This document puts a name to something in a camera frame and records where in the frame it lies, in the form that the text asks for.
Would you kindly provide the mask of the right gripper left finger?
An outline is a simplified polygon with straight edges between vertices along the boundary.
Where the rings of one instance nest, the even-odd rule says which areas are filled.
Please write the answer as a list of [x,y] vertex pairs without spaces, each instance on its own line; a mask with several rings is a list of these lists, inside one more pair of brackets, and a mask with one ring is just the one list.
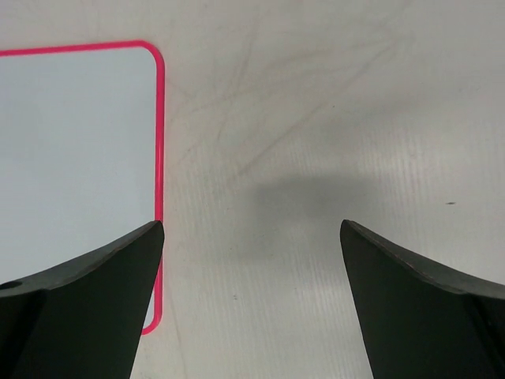
[[128,378],[161,261],[151,221],[42,272],[1,285],[3,378]]

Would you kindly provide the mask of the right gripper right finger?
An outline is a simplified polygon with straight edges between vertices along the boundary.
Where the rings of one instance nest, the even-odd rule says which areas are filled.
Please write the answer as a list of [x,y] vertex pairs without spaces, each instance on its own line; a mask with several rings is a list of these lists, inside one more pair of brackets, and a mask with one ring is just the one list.
[[340,241],[375,378],[502,378],[504,286],[350,220]]

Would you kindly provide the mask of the pink framed whiteboard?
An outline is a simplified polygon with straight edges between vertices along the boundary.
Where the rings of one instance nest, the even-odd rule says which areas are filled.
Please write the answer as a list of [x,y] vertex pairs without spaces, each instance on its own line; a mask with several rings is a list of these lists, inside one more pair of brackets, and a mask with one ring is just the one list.
[[162,220],[164,132],[153,44],[2,51],[2,282]]

